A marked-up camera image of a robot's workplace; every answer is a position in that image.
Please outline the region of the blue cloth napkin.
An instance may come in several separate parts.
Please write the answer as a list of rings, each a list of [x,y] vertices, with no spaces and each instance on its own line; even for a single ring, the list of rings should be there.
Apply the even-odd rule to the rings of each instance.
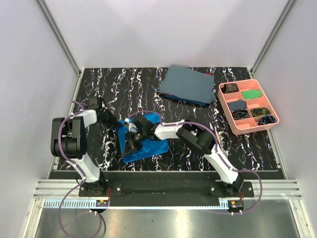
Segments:
[[[150,120],[153,123],[157,123],[158,125],[162,122],[161,116],[152,111],[140,111],[137,113],[132,114],[129,119],[132,119],[135,116],[145,116],[148,120]],[[124,145],[125,145],[125,133],[128,132],[128,128],[124,126],[124,121],[122,120],[121,123],[123,124],[122,127],[117,128],[117,134],[119,138],[119,145],[120,145],[120,150],[121,154],[124,150]],[[165,153],[168,151],[168,142],[166,139],[164,140],[145,140],[142,143],[142,148],[138,149],[137,152],[133,153],[131,156],[123,158],[124,163],[129,163],[129,162],[134,162],[137,160],[141,160],[147,157],[151,157],[154,155],[159,155],[162,153]]]

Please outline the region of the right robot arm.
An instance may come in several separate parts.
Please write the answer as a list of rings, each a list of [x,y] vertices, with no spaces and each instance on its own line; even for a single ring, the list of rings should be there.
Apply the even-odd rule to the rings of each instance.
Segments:
[[[205,158],[217,171],[229,196],[237,196],[243,190],[244,179],[218,149],[216,135],[207,126],[192,121],[191,117],[177,122],[153,123],[143,115],[126,119],[124,126],[124,159],[141,152],[145,141],[181,140],[191,151]]]

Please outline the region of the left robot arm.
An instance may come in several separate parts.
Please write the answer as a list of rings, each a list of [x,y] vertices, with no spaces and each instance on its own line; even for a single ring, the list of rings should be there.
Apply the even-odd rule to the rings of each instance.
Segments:
[[[79,111],[63,118],[52,120],[51,153],[71,165],[81,177],[82,192],[102,196],[106,193],[106,179],[88,155],[86,128],[98,122],[107,128],[115,127],[118,119],[107,108],[101,96],[88,99],[88,105],[79,106]]]

